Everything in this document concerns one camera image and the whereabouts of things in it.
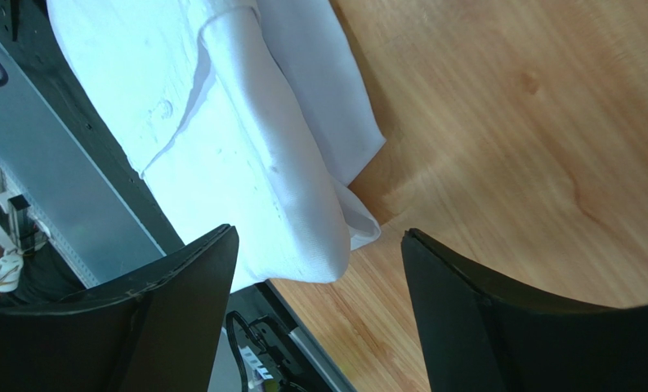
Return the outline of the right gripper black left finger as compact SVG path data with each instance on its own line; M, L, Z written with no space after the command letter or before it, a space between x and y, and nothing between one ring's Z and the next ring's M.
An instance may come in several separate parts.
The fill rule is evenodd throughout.
M205 391L239 249L221 225L60 301L0 309L0 391Z

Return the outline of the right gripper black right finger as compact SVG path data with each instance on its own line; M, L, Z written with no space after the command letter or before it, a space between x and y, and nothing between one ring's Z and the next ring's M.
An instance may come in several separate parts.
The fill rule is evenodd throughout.
M545 292L419 229L401 252L432 390L648 391L648 305Z

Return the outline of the white long sleeve shirt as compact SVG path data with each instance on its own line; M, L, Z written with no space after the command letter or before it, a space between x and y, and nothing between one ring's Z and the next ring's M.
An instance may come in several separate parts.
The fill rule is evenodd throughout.
M49 1L62 54L181 240L239 233L232 290L331 283L381 228L383 147L327 1Z

